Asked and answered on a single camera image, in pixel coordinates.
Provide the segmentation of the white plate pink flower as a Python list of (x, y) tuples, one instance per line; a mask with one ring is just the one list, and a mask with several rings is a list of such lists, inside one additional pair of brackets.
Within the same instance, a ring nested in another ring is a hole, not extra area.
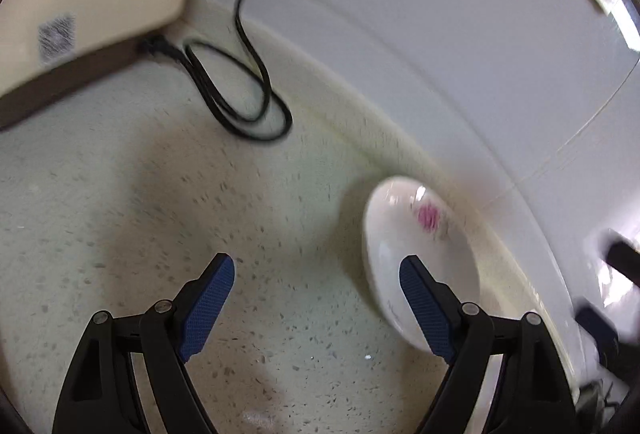
[(413, 347), (432, 353), (399, 282), (399, 266), (416, 255), (461, 301), (480, 301), (480, 276), (460, 220), (417, 180), (392, 176), (372, 191), (362, 219), (363, 265), (374, 301)]

